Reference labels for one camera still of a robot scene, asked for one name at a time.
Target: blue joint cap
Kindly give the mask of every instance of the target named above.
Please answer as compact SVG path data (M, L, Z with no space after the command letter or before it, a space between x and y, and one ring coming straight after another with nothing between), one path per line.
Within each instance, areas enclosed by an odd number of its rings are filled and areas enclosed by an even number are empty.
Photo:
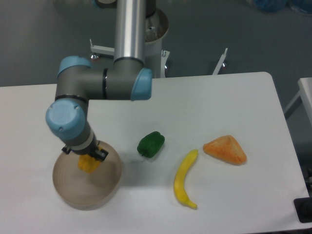
M148 100L152 96L152 78L151 69L142 68L138 74L131 92L131 101Z
M64 71L65 69L72 67L72 66L88 66L91 67L92 64L89 60L79 57L79 56L68 56L63 58L60 62L58 75Z
M52 103L45 120L52 133L61 140L71 140L79 136L86 124L83 109L67 98Z

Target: gray floor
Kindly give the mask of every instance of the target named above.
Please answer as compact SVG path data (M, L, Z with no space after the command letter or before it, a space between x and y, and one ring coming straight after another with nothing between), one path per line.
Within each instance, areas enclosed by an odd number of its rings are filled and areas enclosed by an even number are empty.
M88 56L94 44L113 47L115 9L91 0L1 1L0 86L56 83L62 58ZM170 77L209 75L224 52L224 73L266 71L284 108L299 78L312 77L312 17L286 8L264 14L244 0L158 0L170 29ZM112 67L103 58L96 66ZM312 127L301 105L288 120L299 160L312 164Z

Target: white table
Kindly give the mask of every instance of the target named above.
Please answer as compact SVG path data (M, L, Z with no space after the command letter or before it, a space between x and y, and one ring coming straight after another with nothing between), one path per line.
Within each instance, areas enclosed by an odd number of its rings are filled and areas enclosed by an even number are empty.
M293 200L308 197L272 77L250 73L153 81L149 101L90 101L98 139L124 162L116 195L94 211L65 204L52 183L63 143L45 123L56 85L0 88L0 233L238 234L310 228ZM154 160L136 147L152 131L166 142ZM231 134L248 161L233 166L202 145ZM197 210L173 193L176 170L192 149L186 190Z

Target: orange triangle object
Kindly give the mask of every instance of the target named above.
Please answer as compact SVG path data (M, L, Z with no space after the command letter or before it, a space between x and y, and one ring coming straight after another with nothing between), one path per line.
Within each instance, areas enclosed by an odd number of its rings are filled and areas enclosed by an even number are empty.
M247 160L239 143L231 135L221 136L204 144L203 150L206 154L236 165L242 164Z

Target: blue object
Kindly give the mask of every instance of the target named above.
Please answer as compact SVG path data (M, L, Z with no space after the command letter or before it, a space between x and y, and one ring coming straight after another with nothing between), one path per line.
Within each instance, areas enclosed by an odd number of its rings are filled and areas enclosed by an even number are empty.
M88 66L91 67L91 62L79 56L68 56L64 58L59 65L58 75L65 69L72 66Z
M289 5L296 12L312 16L312 0L290 0Z
M97 5L96 0L91 0L91 1L92 1L93 6L95 6L96 8L100 8L100 7Z
M284 8L288 0L253 0L254 5L261 11L276 12Z
M138 74L131 92L131 101L148 100L152 96L152 78L151 69L142 68Z
M78 137L86 123L83 109L67 98L52 103L46 112L45 120L52 133L61 140Z

